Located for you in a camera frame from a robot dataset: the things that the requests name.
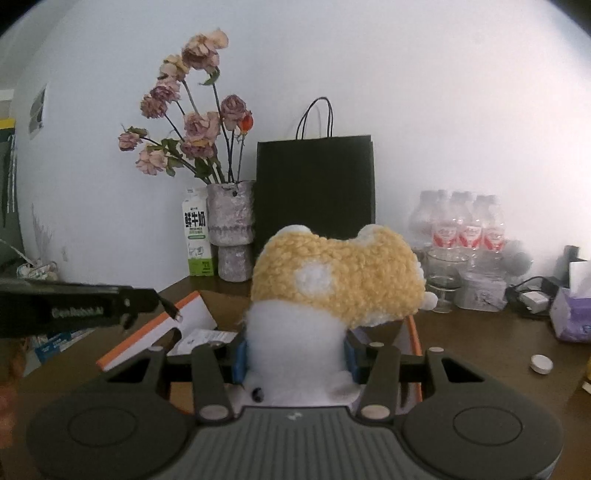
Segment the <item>white tin box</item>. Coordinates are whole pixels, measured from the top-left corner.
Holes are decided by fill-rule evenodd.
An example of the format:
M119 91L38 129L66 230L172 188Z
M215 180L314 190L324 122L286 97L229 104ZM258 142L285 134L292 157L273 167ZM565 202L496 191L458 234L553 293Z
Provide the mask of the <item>white tin box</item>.
M465 271L460 274L461 286L455 295L455 305L464 310L499 312L506 305L507 283L503 278Z

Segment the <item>dried pink rose bouquet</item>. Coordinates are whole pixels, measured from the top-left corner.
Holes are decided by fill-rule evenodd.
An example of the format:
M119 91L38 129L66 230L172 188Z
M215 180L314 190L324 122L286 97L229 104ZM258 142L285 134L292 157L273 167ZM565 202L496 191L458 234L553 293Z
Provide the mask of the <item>dried pink rose bouquet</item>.
M217 28L192 36L178 54L162 60L155 84L142 96L139 110L145 119L165 120L170 132L157 139L145 128L128 126L117 137L121 152L137 153L134 165L141 173L173 177L185 169L205 185L240 181L245 139L254 118L238 95L221 97L218 92L219 52L228 45L228 35ZM188 84L192 72L204 74L200 85L212 90L211 110L197 107Z

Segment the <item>green white milk carton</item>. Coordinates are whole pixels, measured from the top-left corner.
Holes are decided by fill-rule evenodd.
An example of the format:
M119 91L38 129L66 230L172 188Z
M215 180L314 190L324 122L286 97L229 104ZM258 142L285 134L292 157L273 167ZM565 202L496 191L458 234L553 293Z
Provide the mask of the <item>green white milk carton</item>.
M187 189L181 206L189 275L211 277L214 255L209 240L206 188Z

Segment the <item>wet wipes pack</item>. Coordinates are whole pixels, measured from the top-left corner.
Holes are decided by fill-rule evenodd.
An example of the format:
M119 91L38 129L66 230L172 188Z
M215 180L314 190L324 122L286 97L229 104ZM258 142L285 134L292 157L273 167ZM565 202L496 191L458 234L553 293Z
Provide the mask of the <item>wet wipes pack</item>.
M179 340L167 353L168 357L189 355L192 350L201 345L229 344L238 336L236 332L219 330L194 329L180 335Z

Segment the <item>blue white box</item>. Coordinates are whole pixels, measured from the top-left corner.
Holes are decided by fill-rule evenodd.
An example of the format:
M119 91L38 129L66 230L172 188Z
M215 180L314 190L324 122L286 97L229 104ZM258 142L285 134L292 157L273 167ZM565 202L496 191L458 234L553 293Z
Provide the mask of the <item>blue white box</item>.
M92 333L92 329L60 333L53 337L39 335L34 338L34 352L41 364L64 352L78 341Z

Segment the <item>orange cardboard box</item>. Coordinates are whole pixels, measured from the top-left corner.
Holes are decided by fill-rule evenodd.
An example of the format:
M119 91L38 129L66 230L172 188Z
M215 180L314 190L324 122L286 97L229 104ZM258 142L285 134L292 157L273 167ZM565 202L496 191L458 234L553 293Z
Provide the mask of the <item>orange cardboard box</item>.
M176 306L180 309L182 320L172 320L166 313L157 315L146 324L139 327L134 333L125 333L125 339L105 353L96 361L98 368L104 372L130 359L171 332L171 335L180 334L180 340L188 338L194 330L221 330L222 332L237 332L239 321L243 312L249 306L249 299L235 295L220 294L211 291L192 292L179 300ZM404 321L387 324L384 328L370 329L368 334L374 338L374 332L379 332L376 338L383 338L388 328L396 325L400 333L394 335L392 343L405 354L421 354L421 343L416 328L414 317L408 317ZM172 340L173 348L180 340ZM414 406L422 401L422 393L419 384L409 387L408 401L403 406Z

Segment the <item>pack of water bottles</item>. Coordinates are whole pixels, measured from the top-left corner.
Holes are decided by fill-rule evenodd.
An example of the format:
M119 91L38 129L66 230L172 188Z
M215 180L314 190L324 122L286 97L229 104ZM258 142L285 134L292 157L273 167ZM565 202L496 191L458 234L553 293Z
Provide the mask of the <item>pack of water bottles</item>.
M500 268L506 227L499 199L469 191L425 190L409 219L410 243L420 255L463 256L482 272Z

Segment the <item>clear glass cup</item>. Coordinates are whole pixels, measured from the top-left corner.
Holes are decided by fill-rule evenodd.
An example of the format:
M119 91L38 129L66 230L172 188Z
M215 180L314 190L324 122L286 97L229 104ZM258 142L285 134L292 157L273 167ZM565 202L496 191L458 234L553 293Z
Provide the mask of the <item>clear glass cup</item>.
M432 248L427 252L427 290L437 297L433 311L450 313L456 293L462 286L461 273L468 265L468 257L457 250Z

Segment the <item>yellow white plush toy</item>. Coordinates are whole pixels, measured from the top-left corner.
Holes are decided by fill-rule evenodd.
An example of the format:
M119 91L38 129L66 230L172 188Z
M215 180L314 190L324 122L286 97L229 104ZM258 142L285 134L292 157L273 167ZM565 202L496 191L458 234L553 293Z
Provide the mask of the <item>yellow white plush toy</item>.
M348 332L436 304L416 254L393 230L370 224L338 240L284 227L253 269L245 390L261 406L352 405L361 389L346 368Z

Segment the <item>purple tissue pack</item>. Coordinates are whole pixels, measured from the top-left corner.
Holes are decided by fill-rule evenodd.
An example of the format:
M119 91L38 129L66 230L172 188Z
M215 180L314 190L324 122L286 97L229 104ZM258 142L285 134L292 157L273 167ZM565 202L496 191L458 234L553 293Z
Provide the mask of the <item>purple tissue pack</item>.
M550 309L556 337L565 342L590 343L590 262L570 264L569 287L561 287Z

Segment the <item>black stand device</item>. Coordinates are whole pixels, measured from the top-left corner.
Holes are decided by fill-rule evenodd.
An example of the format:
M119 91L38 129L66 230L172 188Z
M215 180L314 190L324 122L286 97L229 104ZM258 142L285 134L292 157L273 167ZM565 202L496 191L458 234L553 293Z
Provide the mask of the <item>black stand device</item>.
M570 266L572 263L579 262L579 250L580 248L575 245L566 245L563 252L564 258L564 274L563 274L563 282L566 286L570 285Z

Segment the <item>small white bottle cap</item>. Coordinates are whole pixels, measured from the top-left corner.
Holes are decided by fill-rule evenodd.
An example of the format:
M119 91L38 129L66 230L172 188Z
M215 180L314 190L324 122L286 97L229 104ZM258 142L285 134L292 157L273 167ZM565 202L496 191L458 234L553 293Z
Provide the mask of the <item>small white bottle cap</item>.
M535 354L530 358L530 368L539 375L549 375L554 369L554 363L545 355Z

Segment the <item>black paper shopping bag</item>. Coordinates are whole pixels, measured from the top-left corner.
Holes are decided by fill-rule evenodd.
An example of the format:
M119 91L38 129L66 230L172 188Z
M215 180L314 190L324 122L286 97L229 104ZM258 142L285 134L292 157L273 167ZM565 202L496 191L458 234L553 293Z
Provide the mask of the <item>black paper shopping bag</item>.
M376 222L374 146L369 135L335 136L334 109L328 98L327 134L304 137L308 116L293 140L257 144L253 209L259 254L270 237L288 225L348 240Z

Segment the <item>grey textured vase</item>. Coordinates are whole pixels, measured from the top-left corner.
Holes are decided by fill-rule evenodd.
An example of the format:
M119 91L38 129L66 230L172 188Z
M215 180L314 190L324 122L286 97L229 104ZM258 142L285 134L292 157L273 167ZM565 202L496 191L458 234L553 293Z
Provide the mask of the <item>grey textured vase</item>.
M206 187L209 239L217 248L218 276L226 282L252 278L253 185L249 180Z

